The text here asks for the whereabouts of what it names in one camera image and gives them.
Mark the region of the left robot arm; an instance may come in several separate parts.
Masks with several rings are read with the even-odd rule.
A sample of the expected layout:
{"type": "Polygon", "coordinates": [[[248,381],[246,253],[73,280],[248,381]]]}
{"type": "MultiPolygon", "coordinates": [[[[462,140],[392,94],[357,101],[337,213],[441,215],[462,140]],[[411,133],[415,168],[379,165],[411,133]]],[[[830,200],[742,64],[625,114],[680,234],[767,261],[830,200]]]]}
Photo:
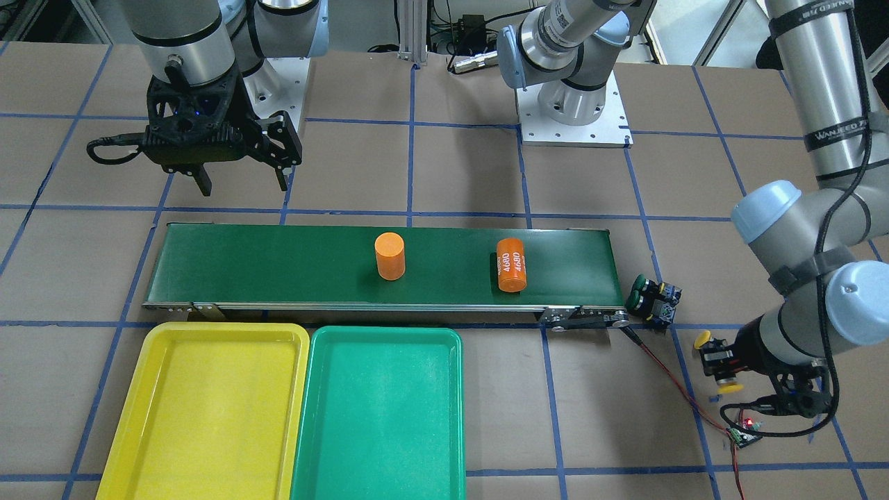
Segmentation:
{"type": "Polygon", "coordinates": [[[835,355],[887,339],[887,264],[851,248],[887,234],[887,113],[865,64],[853,1],[768,1],[776,42],[818,190],[775,181],[731,212],[782,304],[732,345],[701,346],[721,386],[752,371],[774,394],[737,404],[775,417],[834,417],[835,355]]]}

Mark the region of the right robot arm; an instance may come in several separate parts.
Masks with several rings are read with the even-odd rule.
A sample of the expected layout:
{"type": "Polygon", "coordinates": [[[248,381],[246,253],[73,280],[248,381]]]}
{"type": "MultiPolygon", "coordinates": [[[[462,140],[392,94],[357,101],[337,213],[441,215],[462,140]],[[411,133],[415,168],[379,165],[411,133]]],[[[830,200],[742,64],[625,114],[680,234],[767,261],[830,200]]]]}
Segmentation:
{"type": "Polygon", "coordinates": [[[309,63],[329,48],[329,3],[124,1],[122,8],[152,70],[147,125],[93,140],[89,157],[120,165],[144,154],[209,196],[206,165],[248,156],[288,190],[303,160],[309,63]]]}

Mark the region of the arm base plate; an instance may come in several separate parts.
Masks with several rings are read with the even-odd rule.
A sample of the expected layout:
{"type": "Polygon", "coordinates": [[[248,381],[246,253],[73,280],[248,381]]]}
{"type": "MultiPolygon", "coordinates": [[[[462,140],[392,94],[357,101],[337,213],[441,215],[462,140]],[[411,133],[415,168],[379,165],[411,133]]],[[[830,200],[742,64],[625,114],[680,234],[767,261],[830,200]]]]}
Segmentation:
{"type": "Polygon", "coordinates": [[[245,76],[254,113],[269,118],[286,111],[298,134],[302,134],[311,63],[308,58],[266,59],[260,69],[245,76]]]}
{"type": "Polygon", "coordinates": [[[634,139],[614,72],[585,92],[562,81],[515,91],[524,144],[546,147],[629,148],[634,139]]]}

